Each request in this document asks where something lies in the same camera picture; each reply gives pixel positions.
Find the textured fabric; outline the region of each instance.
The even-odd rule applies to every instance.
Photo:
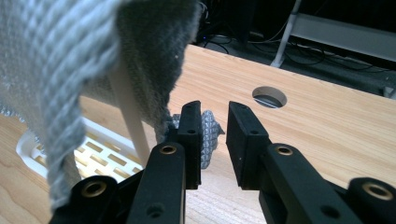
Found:
[[[201,169],[206,169],[210,164],[212,152],[218,147],[218,137],[224,134],[220,125],[216,122],[212,111],[206,110],[201,116],[202,120],[202,148],[201,148]],[[172,117],[172,122],[176,128],[180,123],[180,115],[175,114]]]
[[[196,15],[196,2],[186,0],[0,1],[0,111],[23,118],[46,147],[52,209],[67,203],[79,181],[73,150],[85,129],[78,97],[84,90],[117,105],[106,74],[121,55],[142,118],[163,139]]]

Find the wooden desk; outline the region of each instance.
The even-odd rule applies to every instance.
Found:
[[[260,86],[283,91],[287,104],[258,105],[251,93]],[[299,148],[335,184],[346,187],[353,177],[371,176],[396,187],[395,101],[190,46],[169,107],[179,113],[194,100],[211,109],[224,130],[229,101],[250,106],[273,142]],[[86,117],[128,136],[117,108],[86,98],[82,104]],[[45,179],[15,153],[25,130],[16,119],[0,117],[0,223],[50,219]],[[225,135],[202,179],[203,185],[187,194],[188,223],[264,223],[258,192],[236,186]]]

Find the round hole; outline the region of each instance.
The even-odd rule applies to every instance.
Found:
[[[291,154],[293,154],[293,151],[286,147],[277,147],[276,151],[277,153],[283,156],[290,156]]]
[[[101,195],[106,190],[107,184],[103,181],[88,182],[81,190],[81,195],[86,198],[93,198]]]
[[[329,205],[324,205],[320,207],[320,211],[326,216],[326,217],[332,217],[332,218],[339,218],[340,213],[337,211],[337,209],[329,206]]]
[[[151,218],[158,218],[163,215],[165,208],[161,203],[153,203],[146,210],[146,214]]]
[[[362,187],[366,193],[376,197],[377,199],[384,201],[390,201],[393,199],[393,194],[389,190],[375,183],[368,182],[363,184]]]
[[[252,96],[259,105],[269,108],[280,108],[288,101],[285,93],[274,87],[268,86],[256,88]]]
[[[166,146],[166,147],[162,147],[160,149],[160,152],[165,155],[170,155],[170,154],[174,154],[176,150],[177,150],[176,147]]]

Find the dark floor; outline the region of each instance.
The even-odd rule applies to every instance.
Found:
[[[257,63],[271,64],[279,42],[246,45],[225,35],[214,35],[210,41],[198,46],[229,53]],[[314,77],[376,95],[384,95],[386,87],[396,89],[396,72],[363,61],[341,57],[321,48],[309,48],[301,44],[288,44],[281,69]]]

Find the light wood surface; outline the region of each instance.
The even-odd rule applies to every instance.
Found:
[[[258,105],[253,90],[283,91],[279,109]],[[322,176],[346,187],[353,177],[371,176],[396,187],[396,102],[284,70],[190,46],[183,75],[172,92],[171,113],[194,100],[214,112],[226,130],[229,101],[248,105],[273,142],[300,149]],[[82,98],[84,115],[128,137],[120,111]],[[155,145],[152,130],[145,127]],[[50,205],[46,180],[27,168],[15,152],[26,130],[17,119],[0,116],[0,223],[46,223]],[[187,223],[264,223],[258,192],[236,186],[225,135],[219,138],[203,185],[187,194]]]

